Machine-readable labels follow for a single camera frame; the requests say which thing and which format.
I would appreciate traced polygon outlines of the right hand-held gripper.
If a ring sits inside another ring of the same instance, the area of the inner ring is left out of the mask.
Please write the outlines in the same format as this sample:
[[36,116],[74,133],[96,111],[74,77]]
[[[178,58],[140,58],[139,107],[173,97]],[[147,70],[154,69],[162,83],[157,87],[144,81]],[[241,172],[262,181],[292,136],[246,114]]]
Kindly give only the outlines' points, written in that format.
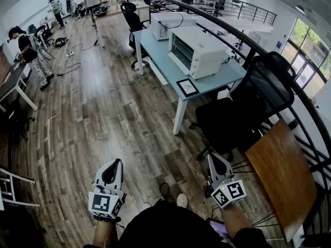
[[231,164],[222,156],[210,153],[207,156],[211,186],[207,197],[212,197],[220,208],[228,207],[246,197],[243,181],[233,175]]

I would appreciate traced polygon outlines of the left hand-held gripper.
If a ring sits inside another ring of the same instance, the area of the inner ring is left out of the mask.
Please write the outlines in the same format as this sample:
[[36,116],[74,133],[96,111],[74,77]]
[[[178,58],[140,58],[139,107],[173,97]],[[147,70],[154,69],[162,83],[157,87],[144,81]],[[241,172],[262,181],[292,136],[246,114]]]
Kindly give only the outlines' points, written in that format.
[[118,214],[127,196],[121,190],[122,183],[121,159],[110,161],[98,170],[93,189],[88,196],[88,210],[94,219],[113,223],[121,221]]

